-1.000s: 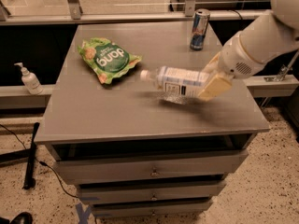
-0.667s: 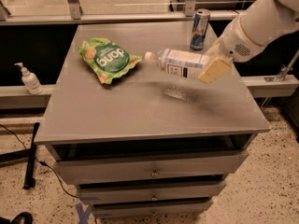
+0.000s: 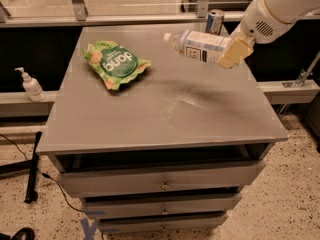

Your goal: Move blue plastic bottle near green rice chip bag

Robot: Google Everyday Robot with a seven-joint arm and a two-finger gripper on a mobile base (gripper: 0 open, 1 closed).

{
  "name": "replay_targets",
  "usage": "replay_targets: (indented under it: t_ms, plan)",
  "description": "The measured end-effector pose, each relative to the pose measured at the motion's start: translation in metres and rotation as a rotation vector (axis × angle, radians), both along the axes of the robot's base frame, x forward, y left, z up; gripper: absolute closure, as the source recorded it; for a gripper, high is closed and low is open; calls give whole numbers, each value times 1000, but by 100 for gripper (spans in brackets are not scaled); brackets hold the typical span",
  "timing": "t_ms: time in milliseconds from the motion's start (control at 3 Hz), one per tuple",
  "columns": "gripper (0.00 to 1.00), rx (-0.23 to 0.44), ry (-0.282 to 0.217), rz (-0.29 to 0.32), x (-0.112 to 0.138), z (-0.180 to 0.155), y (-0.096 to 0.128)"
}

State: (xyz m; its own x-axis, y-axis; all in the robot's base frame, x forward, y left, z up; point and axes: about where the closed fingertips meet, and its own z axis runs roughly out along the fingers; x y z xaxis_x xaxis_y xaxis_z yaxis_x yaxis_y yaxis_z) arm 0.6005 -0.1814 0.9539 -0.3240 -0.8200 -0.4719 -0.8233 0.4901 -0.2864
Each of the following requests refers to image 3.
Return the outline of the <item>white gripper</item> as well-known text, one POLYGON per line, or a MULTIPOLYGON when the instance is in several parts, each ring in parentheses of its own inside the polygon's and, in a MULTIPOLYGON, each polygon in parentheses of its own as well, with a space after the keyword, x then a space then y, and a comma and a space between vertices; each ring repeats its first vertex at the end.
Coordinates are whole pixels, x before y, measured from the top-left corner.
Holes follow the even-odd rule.
POLYGON ((266 0, 253 0, 231 33, 233 40, 219 57, 218 64, 230 69, 253 53, 255 43, 271 43, 292 27, 292 23, 284 23, 271 13, 266 0))

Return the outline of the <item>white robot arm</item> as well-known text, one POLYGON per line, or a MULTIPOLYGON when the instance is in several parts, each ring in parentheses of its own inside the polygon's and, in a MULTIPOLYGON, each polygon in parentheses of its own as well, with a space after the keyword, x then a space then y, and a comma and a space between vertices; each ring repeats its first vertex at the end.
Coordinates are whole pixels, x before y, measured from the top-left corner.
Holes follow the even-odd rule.
POLYGON ((253 0, 230 34, 231 42, 218 64, 232 68, 250 56, 255 44, 268 44, 287 33, 295 23, 320 8, 320 0, 253 0))

